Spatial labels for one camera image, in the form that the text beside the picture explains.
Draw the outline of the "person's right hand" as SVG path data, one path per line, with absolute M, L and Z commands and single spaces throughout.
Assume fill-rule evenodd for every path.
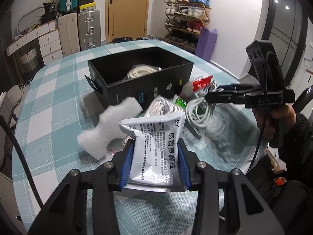
M 286 133 L 296 124 L 297 116 L 292 105 L 285 104 L 271 111 L 271 119 L 265 118 L 266 114 L 261 113 L 261 109 L 253 108 L 257 127 L 260 130 L 257 147 L 261 145 L 262 139 L 272 141 L 277 130 Z

